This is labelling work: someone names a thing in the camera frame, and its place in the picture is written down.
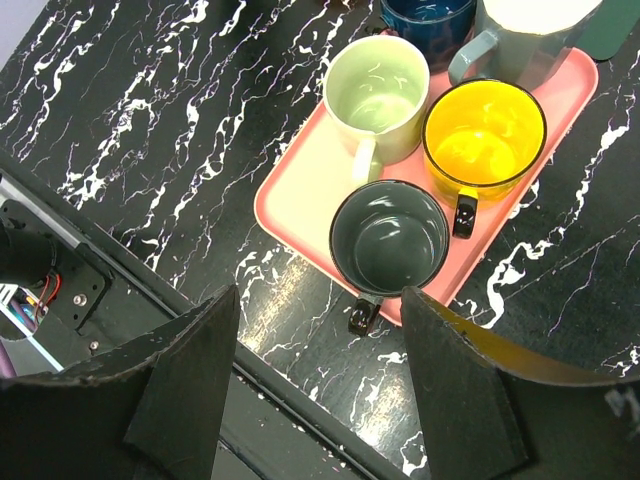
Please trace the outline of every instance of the black marble table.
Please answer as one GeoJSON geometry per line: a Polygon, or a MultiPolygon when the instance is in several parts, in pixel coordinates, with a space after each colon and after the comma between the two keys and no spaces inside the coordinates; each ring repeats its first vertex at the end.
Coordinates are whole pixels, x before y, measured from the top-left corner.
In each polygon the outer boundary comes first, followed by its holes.
{"type": "MultiPolygon", "coordinates": [[[[0,76],[0,145],[194,302],[237,282],[241,341],[428,478],[402,332],[257,226],[256,190],[367,1],[52,1],[0,76]]],[[[586,368],[640,371],[640,28],[452,308],[586,368]]]]}

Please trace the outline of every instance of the tray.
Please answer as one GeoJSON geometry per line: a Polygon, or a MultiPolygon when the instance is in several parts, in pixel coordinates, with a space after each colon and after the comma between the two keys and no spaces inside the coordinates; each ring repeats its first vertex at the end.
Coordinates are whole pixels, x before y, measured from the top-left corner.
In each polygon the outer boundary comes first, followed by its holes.
{"type": "MultiPolygon", "coordinates": [[[[549,157],[569,131],[598,84],[589,56],[573,49],[556,74],[533,94],[547,117],[548,137],[540,159],[507,198],[480,209],[469,240],[451,239],[449,255],[438,276],[423,290],[449,305],[549,157]]],[[[430,102],[450,88],[447,74],[431,77],[430,102]]],[[[329,254],[329,228],[340,203],[354,190],[353,156],[340,144],[322,102],[313,111],[256,194],[254,210],[260,226],[298,252],[353,294],[357,291],[336,270],[329,254]]],[[[433,193],[423,149],[385,168],[382,178],[411,181],[433,193]]],[[[453,209],[442,204],[451,226],[453,209]]],[[[380,313],[401,325],[400,299],[385,300],[380,313]]]]}

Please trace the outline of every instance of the bolt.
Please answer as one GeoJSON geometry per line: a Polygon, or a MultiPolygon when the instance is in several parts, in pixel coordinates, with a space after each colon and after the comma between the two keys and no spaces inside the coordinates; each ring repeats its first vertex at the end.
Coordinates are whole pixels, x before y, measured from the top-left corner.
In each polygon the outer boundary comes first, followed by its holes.
{"type": "Polygon", "coordinates": [[[87,296],[84,293],[73,297],[73,304],[78,307],[84,307],[87,304],[87,296]]]}

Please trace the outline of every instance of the mug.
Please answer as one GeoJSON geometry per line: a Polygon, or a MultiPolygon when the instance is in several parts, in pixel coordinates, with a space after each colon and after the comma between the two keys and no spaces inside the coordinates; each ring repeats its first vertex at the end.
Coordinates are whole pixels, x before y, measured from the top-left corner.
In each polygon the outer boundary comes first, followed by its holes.
{"type": "Polygon", "coordinates": [[[477,77],[533,90],[551,78],[602,0],[478,0],[476,36],[453,57],[449,81],[477,77]]]}
{"type": "Polygon", "coordinates": [[[385,165],[418,147],[428,93],[427,61],[402,38],[361,38],[336,55],[322,96],[339,138],[355,155],[356,186],[377,180],[385,165]]]}
{"type": "Polygon", "coordinates": [[[338,272],[361,292],[349,331],[366,336],[385,298],[435,278],[449,250],[449,226],[427,192],[407,182],[380,180],[340,205],[331,223],[329,250],[338,272]]]}
{"type": "Polygon", "coordinates": [[[547,139],[538,101],[499,80],[468,80],[431,106],[422,137],[427,169],[455,207],[453,236],[473,233],[478,200],[503,199],[535,164],[547,139]]]}
{"type": "Polygon", "coordinates": [[[443,72],[473,26],[476,0],[381,0],[382,20],[443,72]]]}

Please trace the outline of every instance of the mug handle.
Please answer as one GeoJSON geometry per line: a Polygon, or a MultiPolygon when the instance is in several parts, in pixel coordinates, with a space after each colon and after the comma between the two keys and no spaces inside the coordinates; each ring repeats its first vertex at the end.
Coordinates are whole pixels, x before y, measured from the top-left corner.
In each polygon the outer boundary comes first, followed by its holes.
{"type": "Polygon", "coordinates": [[[358,187],[378,180],[382,174],[383,165],[377,158],[376,149],[376,141],[373,138],[365,138],[358,145],[352,173],[358,187]]]}
{"type": "Polygon", "coordinates": [[[361,295],[356,300],[349,316],[349,333],[366,337],[371,333],[373,324],[380,312],[382,299],[361,295]]]}
{"type": "Polygon", "coordinates": [[[458,85],[467,75],[469,69],[488,53],[498,48],[498,36],[491,30],[483,30],[469,43],[458,50],[449,64],[449,82],[458,85]]]}
{"type": "Polygon", "coordinates": [[[458,192],[456,213],[453,218],[453,236],[468,240],[473,233],[478,212],[478,195],[475,190],[463,188],[458,192]]]}

